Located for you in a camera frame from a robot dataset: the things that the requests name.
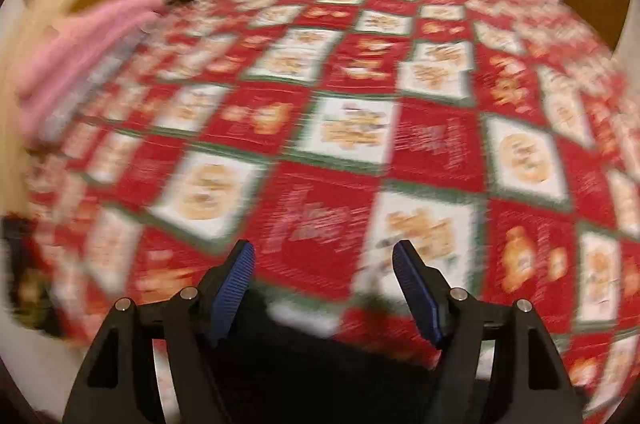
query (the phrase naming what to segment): silver bolt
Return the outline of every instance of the silver bolt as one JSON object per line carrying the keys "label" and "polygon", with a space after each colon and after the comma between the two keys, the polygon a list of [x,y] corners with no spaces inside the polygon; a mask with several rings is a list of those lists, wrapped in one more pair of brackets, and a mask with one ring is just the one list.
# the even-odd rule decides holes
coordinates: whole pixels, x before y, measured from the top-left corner
{"label": "silver bolt", "polygon": [[182,299],[193,299],[198,295],[198,289],[196,287],[185,287],[180,291],[180,297]]}
{"label": "silver bolt", "polygon": [[120,312],[124,312],[125,310],[129,309],[130,306],[131,299],[129,298],[120,298],[118,299],[118,301],[116,301],[116,310],[119,310]]}
{"label": "silver bolt", "polygon": [[449,291],[449,295],[456,301],[464,301],[469,297],[469,293],[466,290],[461,289],[460,287],[453,287]]}
{"label": "silver bolt", "polygon": [[530,312],[533,310],[533,305],[526,299],[518,299],[518,301],[516,302],[516,306],[523,312]]}

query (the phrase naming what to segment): mattress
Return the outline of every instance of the mattress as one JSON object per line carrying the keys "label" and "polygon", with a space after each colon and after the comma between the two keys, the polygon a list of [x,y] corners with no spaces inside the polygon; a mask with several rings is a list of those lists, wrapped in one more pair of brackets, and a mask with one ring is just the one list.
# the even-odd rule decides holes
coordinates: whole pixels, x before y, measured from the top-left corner
{"label": "mattress", "polygon": [[275,321],[431,368],[406,238],[452,286],[529,299],[600,422],[640,370],[640,117],[610,55],[551,0],[171,10],[30,171],[66,332],[87,346],[115,299],[247,238]]}

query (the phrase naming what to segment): metal screw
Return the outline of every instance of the metal screw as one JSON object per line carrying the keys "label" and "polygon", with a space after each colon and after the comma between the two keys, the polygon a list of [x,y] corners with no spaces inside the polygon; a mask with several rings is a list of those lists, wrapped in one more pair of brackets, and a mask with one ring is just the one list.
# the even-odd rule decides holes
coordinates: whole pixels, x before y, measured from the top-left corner
{"label": "metal screw", "polygon": [[198,289],[196,287],[185,287],[180,291],[180,297],[182,299],[193,299],[198,295]]}
{"label": "metal screw", "polygon": [[449,291],[449,295],[456,301],[464,301],[469,297],[469,293],[460,287],[454,287]]}
{"label": "metal screw", "polygon": [[131,299],[129,298],[120,298],[118,299],[118,301],[116,301],[116,310],[119,310],[120,312],[124,312],[125,310],[129,309],[130,306]]}
{"label": "metal screw", "polygon": [[518,301],[516,302],[516,306],[523,312],[530,312],[533,310],[533,305],[526,299],[518,299]]}

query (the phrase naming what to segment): bed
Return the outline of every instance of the bed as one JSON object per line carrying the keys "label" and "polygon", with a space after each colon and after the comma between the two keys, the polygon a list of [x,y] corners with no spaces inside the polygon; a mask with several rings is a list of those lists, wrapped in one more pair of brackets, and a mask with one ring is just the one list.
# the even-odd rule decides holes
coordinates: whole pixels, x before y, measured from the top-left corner
{"label": "bed", "polygon": [[[34,2],[5,75],[74,2]],[[53,149],[27,158],[2,112],[7,208],[36,219],[79,346],[117,298],[166,299],[245,237],[274,321],[431,368],[390,267],[409,238],[452,285],[532,301],[589,422],[630,389],[639,105],[570,10],[195,0],[145,30]],[[491,362],[484,343],[479,377]]]}

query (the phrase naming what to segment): pink cloth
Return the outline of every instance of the pink cloth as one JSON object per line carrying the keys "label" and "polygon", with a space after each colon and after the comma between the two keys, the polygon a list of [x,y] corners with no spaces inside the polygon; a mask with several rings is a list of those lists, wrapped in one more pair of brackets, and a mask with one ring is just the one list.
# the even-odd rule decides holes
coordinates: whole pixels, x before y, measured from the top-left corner
{"label": "pink cloth", "polygon": [[21,102],[28,101],[32,95],[40,94],[41,88],[46,88],[46,85],[40,87],[44,80],[57,79],[60,71],[67,74],[69,59],[78,57],[76,51],[84,51],[88,42],[100,41],[109,26],[139,12],[163,12],[165,7],[163,0],[104,0],[87,12],[67,18],[57,36],[38,47],[18,72],[18,98]]}
{"label": "pink cloth", "polygon": [[110,22],[96,29],[91,39],[77,43],[69,50],[66,59],[59,62],[54,74],[46,80],[39,78],[37,93],[20,105],[20,131],[28,145],[37,143],[38,130],[50,113],[55,110],[64,94],[102,58],[119,39],[145,23],[158,19],[151,10],[139,9],[128,12],[123,19]]}

